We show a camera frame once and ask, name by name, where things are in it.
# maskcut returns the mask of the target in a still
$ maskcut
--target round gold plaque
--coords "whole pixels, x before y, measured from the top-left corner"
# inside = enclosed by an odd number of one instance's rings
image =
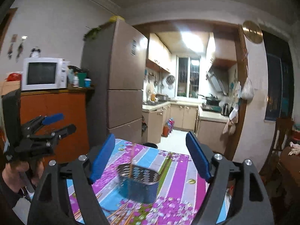
[[[260,27],[252,22],[245,21],[243,23],[243,31],[248,40],[255,44],[260,44],[263,41],[263,33]]]

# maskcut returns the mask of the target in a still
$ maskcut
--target green container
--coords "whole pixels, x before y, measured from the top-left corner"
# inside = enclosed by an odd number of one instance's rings
[[[86,78],[86,73],[77,73],[79,78],[79,87],[84,87],[84,79]]]

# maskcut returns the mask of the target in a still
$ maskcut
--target wooden door frame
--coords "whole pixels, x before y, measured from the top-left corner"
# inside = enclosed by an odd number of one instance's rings
[[[6,35],[6,32],[8,30],[8,27],[11,23],[11,20],[13,19],[16,11],[17,11],[18,8],[10,8],[6,14],[6,16],[8,15],[8,20],[3,28],[3,31],[2,31],[2,34],[0,34],[0,53],[1,53],[1,49],[2,49],[2,44],[4,42],[4,38],[5,38],[5,35]]]
[[[238,80],[241,86],[247,78],[247,49],[246,41],[243,33],[242,25],[231,24],[220,21],[208,21],[199,19],[180,19],[180,20],[166,20],[158,22],[150,22],[140,25],[134,25],[139,32],[149,39],[150,33],[159,33],[167,31],[203,31],[203,32],[226,32],[234,35],[236,58],[238,66]],[[229,136],[228,144],[226,145],[224,156],[228,160],[232,160],[239,144],[241,132],[244,124],[246,114],[247,101],[241,99],[241,104],[238,110],[238,123],[236,125],[235,133]]]

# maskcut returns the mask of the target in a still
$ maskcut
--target human hand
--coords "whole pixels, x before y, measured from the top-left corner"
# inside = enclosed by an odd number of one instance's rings
[[[25,186],[24,181],[21,179],[19,173],[24,173],[28,171],[29,164],[28,162],[17,161],[13,163],[7,163],[2,172],[2,177],[6,185],[15,193],[18,193],[19,190]],[[36,173],[32,177],[31,182],[34,185],[38,184],[39,179],[41,178],[44,171],[44,166],[41,161],[37,162]]]

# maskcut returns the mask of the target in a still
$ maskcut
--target white microwave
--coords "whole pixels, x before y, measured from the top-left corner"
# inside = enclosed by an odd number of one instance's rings
[[[68,62],[62,58],[25,58],[22,91],[67,87]]]

